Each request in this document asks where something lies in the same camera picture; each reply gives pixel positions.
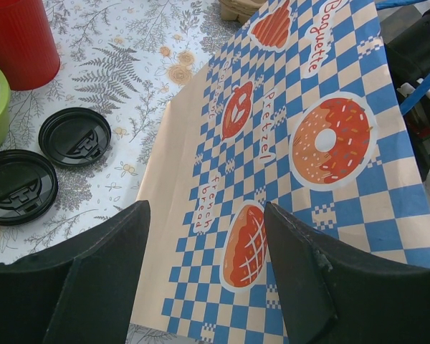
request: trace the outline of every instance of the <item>wrapping paper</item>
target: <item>wrapping paper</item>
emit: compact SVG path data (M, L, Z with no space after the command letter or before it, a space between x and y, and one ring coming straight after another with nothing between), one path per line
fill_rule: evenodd
M138 194L152 219L133 323L286 343L266 201L430 267L429 207L379 34L371 0L271 0L169 103Z

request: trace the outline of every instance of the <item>donut hole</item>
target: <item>donut hole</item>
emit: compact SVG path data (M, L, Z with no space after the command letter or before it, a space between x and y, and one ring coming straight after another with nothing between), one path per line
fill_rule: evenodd
M314 144L315 148L322 153L330 151L336 144L335 131L329 128L323 129L318 133Z

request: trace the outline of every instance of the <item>black round lid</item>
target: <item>black round lid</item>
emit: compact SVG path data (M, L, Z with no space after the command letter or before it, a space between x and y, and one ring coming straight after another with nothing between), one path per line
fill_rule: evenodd
M48 159L61 166L86 166L99 160L110 144L108 122L83 107L61 110L44 121L38 135Z
M0 152L0 225L25 224L43 215L57 196L54 167L28 150Z

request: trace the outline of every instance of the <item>black plastic lid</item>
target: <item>black plastic lid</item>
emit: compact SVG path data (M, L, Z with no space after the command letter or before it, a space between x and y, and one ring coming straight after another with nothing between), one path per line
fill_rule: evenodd
M83 107L61 110L44 121L38 142L48 159L61 166L86 166L99 160L110 144L108 122Z
M43 215L58 191L56 171L28 150L0 152L0 225L25 224Z

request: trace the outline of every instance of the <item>floral tablecloth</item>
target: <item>floral tablecloth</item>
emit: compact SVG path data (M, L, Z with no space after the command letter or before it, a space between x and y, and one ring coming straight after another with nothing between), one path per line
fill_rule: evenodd
M5 149L41 152L38 131L58 110L92 108L112 128L96 164L58 168L54 206L25 226L0 228L11 263L103 222L133 203L167 102L240 27L217 0L44 0L62 60L59 74L13 92Z

